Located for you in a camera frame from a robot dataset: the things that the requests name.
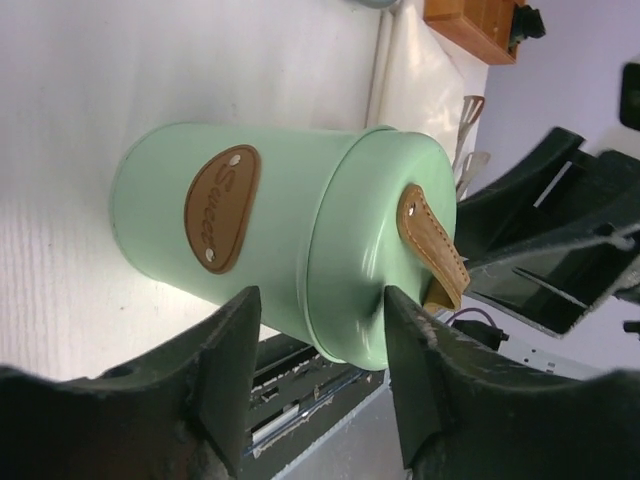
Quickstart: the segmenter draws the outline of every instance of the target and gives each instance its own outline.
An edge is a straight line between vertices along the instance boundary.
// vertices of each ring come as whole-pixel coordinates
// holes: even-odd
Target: wooden box
[[[489,65],[515,63],[517,47],[509,49],[515,6],[525,0],[426,0],[425,21]]]

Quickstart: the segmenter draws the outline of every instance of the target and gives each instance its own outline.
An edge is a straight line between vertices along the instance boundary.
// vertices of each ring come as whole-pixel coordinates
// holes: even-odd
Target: canister lid
[[[431,280],[396,225],[406,187],[418,185],[453,238],[453,173],[442,147],[419,133],[374,131],[345,156],[322,200],[306,285],[309,328],[330,358],[368,370],[387,367],[383,290],[396,285],[420,302]]]

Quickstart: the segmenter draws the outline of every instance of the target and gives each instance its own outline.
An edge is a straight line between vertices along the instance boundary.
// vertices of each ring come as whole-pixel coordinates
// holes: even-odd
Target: oval label
[[[184,206],[191,250],[211,273],[233,268],[249,224],[260,179],[260,155],[238,145],[209,160],[193,179]]]

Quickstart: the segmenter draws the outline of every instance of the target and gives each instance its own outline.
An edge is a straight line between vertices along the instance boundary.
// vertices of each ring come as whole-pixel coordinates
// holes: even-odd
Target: white tabletop
[[[108,221],[147,131],[360,129],[380,14],[344,0],[0,5],[0,364],[95,376],[214,307],[138,274]]]

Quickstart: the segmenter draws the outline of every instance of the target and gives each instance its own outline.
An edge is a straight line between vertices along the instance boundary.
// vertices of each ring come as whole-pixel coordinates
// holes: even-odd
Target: leather handle
[[[424,308],[431,313],[440,308],[458,310],[462,292],[469,285],[469,274],[418,185],[408,185],[402,192],[396,223],[400,237],[434,276]]]

